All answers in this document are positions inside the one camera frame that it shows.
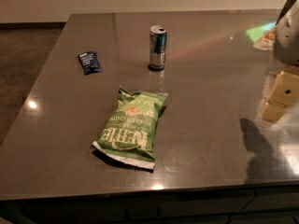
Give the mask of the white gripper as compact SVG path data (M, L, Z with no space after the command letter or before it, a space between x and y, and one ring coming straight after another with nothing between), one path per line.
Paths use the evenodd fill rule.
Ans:
M294 3L279 19L274 42L274 56L289 66L271 76L259 117L276 123L299 100L299 4Z

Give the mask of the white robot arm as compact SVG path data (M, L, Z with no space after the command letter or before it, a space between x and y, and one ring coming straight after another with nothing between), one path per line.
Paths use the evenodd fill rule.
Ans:
M273 55L258 116L276 123L299 98L299 0L286 0L274 27L258 39L257 45L270 49Z

